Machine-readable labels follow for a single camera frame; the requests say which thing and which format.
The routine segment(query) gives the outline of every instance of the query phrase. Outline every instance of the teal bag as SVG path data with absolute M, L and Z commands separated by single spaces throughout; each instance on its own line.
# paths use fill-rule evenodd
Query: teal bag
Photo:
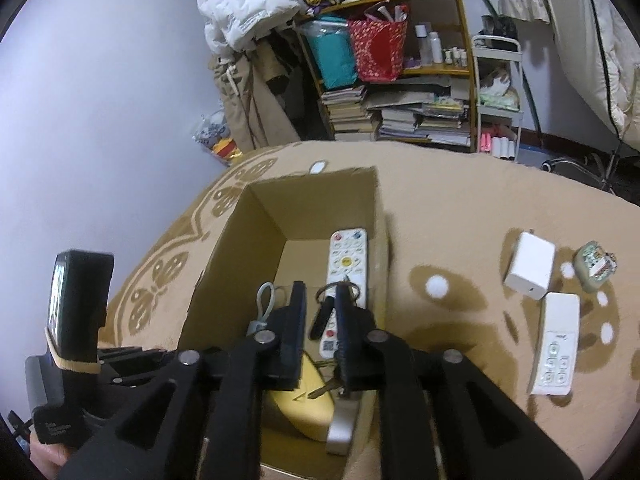
M 331 90 L 356 82 L 358 73 L 347 20 L 326 16 L 303 23 L 298 30 L 306 36 L 325 88 Z

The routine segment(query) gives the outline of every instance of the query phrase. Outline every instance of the human hand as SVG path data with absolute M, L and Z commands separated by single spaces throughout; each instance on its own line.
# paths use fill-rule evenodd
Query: human hand
M 30 447 L 33 465 L 47 480 L 54 480 L 71 456 L 71 450 L 63 444 L 41 444 L 35 431 L 31 431 Z

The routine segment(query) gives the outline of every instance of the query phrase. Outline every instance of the cardboard box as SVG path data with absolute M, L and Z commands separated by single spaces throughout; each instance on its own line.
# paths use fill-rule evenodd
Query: cardboard box
M 288 303 L 294 280 L 305 282 L 308 333 L 318 310 L 316 291 L 326 283 L 330 237 L 348 228 L 367 231 L 367 304 L 383 327 L 388 240 L 378 178 L 374 168 L 355 168 L 261 180 L 244 188 L 195 287 L 178 348 L 228 349 L 245 337 L 264 282 L 282 287 L 276 291 L 276 308 Z M 318 345 L 305 341 L 314 361 L 320 358 Z M 323 443 L 278 418 L 268 397 L 262 462 L 299 478 L 341 478 L 350 457 L 359 455 L 369 438 L 375 392 L 365 392 L 360 401 L 349 457 L 326 453 Z

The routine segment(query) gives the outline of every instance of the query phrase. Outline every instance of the remote control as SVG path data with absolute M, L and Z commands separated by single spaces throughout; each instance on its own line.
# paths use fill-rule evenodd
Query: remote control
M 331 235 L 326 282 L 341 282 L 346 279 L 360 287 L 360 297 L 356 304 L 360 308 L 366 308 L 367 232 L 364 229 L 344 229 Z M 328 288 L 325 295 L 334 298 L 335 287 Z M 323 359 L 331 359 L 337 348 L 338 327 L 334 310 L 320 339 L 320 355 Z
M 580 332 L 580 297 L 548 293 L 543 300 L 538 354 L 529 385 L 532 395 L 571 391 Z

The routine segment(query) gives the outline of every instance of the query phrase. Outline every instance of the red bag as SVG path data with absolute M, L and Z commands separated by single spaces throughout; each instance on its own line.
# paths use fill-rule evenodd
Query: red bag
M 402 72 L 406 20 L 349 20 L 348 26 L 360 79 L 369 82 L 398 79 Z

